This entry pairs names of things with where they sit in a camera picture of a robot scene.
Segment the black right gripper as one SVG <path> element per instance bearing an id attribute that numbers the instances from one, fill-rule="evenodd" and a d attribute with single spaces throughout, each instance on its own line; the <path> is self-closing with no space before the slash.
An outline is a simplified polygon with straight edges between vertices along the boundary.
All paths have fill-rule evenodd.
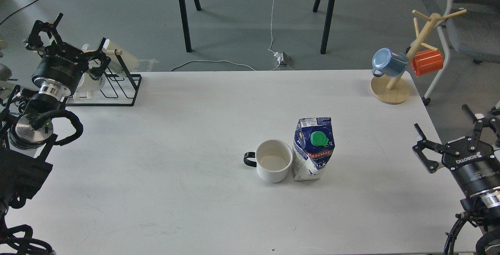
<path id="1" fill-rule="evenodd" d="M 430 149 L 443 154 L 443 165 L 450 170 L 465 197 L 471 198 L 498 189 L 500 185 L 499 160 L 494 154 L 494 149 L 498 150 L 500 147 L 500 110 L 498 104 L 485 115 L 473 113 L 467 104 L 463 104 L 461 109 L 473 121 L 473 134 L 469 139 L 464 136 L 442 145 L 429 141 L 420 126 L 415 123 L 414 128 L 420 140 L 412 149 L 429 173 L 435 173 L 439 163 L 429 160 L 423 150 Z M 494 148 L 480 141 L 483 128 L 490 128 L 495 133 L 497 139 Z"/>

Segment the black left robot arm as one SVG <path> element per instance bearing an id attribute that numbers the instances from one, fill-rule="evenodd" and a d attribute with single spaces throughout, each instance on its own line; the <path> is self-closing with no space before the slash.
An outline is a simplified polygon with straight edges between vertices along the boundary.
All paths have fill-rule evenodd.
<path id="1" fill-rule="evenodd" d="M 28 50 L 41 55 L 30 91 L 16 85 L 1 112 L 1 244 L 16 255 L 54 255 L 45 241 L 34 239 L 29 225 L 8 228 L 9 209 L 22 208 L 48 178 L 52 165 L 46 158 L 54 145 L 65 145 L 83 134 L 79 118 L 65 109 L 63 98 L 74 95 L 84 74 L 100 80 L 111 58 L 102 50 L 83 52 L 62 41 L 57 32 L 63 14 L 53 23 L 36 21 L 25 40 Z"/>

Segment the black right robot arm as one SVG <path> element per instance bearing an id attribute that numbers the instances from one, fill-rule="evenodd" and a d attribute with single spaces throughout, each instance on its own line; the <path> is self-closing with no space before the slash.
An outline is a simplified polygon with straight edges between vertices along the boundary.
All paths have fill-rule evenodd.
<path id="1" fill-rule="evenodd" d="M 420 126 L 414 124 L 420 139 L 412 149 L 429 173 L 435 173 L 440 165 L 447 168 L 465 196 L 460 201 L 464 211 L 456 214 L 456 221 L 446 234 L 443 253 L 454 253 L 455 241 L 461 229 L 470 223 L 482 230 L 482 236 L 475 245 L 475 253 L 485 255 L 488 248 L 499 246 L 499 141 L 490 145 L 481 141 L 480 136 L 484 128 L 491 129 L 499 136 L 498 111 L 483 115 L 473 113 L 466 104 L 461 108 L 473 121 L 470 136 L 439 144 L 428 140 Z"/>

